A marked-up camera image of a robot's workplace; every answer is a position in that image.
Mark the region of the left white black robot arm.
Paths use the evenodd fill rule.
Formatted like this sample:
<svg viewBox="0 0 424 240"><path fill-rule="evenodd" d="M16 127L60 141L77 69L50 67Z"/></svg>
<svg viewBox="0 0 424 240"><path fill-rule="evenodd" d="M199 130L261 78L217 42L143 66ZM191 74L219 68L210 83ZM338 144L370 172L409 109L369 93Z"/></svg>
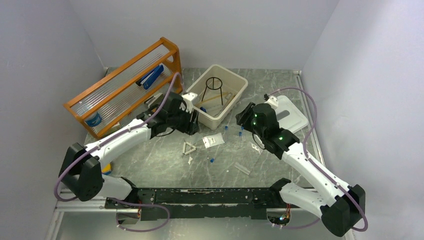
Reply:
<svg viewBox="0 0 424 240"><path fill-rule="evenodd" d="M168 129L189 136L197 133L199 113L194 110L197 101L196 93L171 92L161 103L152 103L148 110L107 137L85 146L74 143L66 151L58 183L64 184L74 199L82 202L100 196L116 199L126 208L134 207L140 202L138 188L125 177L111 177L102 170L135 145L164 137Z"/></svg>

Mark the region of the black wire tripod stand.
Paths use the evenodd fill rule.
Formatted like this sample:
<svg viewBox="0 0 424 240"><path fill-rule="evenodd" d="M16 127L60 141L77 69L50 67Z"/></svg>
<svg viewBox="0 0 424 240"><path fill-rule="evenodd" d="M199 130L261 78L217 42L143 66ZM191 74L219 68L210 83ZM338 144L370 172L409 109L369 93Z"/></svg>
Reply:
<svg viewBox="0 0 424 240"><path fill-rule="evenodd" d="M221 105L223 106L224 105L224 99L223 99L222 87L223 87L223 81L222 81L221 78L216 77L216 76L209 77L205 81L205 88L204 88L204 91L203 91L201 102L203 103L205 101L205 96L206 96L207 90L219 91L218 96L220 97Z"/></svg>

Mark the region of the tan rubber tubing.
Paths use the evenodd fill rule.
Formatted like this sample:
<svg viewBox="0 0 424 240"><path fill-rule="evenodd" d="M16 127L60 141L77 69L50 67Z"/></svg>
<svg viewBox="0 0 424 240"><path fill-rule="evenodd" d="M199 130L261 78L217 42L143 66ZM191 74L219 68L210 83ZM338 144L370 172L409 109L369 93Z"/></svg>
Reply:
<svg viewBox="0 0 424 240"><path fill-rule="evenodd" d="M224 95L225 95L225 94L227 94L227 93L228 93L228 92L224 92L223 94L219 94L219 95L216 95L216 96L214 96L214 97L210 97L210 98L208 98L208 99L206 99L206 100L202 100L202 101L200 101L200 102L196 103L196 104L195 104L195 106L199 107L200 105L202 105L202 104L204 104L204 103L206 103L206 102L209 102L209 101L215 100L215 99L223 100L223 99L224 99Z"/></svg>

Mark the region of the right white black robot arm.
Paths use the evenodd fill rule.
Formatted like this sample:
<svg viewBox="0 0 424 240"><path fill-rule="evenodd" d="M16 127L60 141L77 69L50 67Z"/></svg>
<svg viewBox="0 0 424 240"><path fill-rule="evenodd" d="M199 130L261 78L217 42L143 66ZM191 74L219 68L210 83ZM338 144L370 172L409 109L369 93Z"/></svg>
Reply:
<svg viewBox="0 0 424 240"><path fill-rule="evenodd" d="M270 193L275 207L295 205L316 216L337 237L344 236L363 221L367 230L366 193L325 168L290 130L281 126L276 107L269 103L249 105L236 115L237 125L257 136L264 149L298 171L315 189L302 188L289 180L279 183Z"/></svg>

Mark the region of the clear plastic funnel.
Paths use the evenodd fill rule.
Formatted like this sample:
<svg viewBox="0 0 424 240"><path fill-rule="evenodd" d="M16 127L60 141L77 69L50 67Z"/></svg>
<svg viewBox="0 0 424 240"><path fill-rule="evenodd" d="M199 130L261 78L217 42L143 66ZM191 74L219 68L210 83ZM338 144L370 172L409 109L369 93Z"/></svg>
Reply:
<svg viewBox="0 0 424 240"><path fill-rule="evenodd" d="M191 143L196 148L199 148L199 149L204 149L205 148L205 145L204 145L204 142L203 142L203 136L201 136L201 135L194 136L193 137L193 140L191 141Z"/></svg>

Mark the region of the metal crucible tongs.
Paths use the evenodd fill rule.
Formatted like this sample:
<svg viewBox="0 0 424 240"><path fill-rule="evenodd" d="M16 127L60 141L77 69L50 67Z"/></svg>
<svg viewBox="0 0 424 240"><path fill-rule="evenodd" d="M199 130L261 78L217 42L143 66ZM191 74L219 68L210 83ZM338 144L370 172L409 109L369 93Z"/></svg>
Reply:
<svg viewBox="0 0 424 240"><path fill-rule="evenodd" d="M226 107L234 99L235 95L232 92L224 92L218 96L218 99L221 100L221 106Z"/></svg>

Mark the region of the white clay triangle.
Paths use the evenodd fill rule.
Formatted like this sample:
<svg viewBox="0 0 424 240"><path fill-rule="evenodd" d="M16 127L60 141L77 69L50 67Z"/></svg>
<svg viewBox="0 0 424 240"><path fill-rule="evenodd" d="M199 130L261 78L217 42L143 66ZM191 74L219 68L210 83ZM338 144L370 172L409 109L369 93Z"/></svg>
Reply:
<svg viewBox="0 0 424 240"><path fill-rule="evenodd" d="M183 146L182 146L182 151L181 151L181 153L182 153L182 155L189 155L189 154L191 154L192 152L194 152L195 150L197 149L197 147L195 146L195 145L193 145L193 144L191 144L190 142L184 142L183 143Z"/></svg>

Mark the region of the white plastic packet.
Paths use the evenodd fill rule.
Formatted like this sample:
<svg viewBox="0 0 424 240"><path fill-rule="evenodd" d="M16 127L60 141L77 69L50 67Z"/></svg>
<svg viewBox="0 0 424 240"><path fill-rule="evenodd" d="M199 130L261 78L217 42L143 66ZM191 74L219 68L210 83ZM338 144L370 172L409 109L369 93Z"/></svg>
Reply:
<svg viewBox="0 0 424 240"><path fill-rule="evenodd" d="M213 135L208 135L208 136L204 136L202 138L202 142L204 144L204 147L206 149L211 148L211 147L215 147L221 144L224 144L224 138L222 133L217 133L217 134L213 134Z"/></svg>

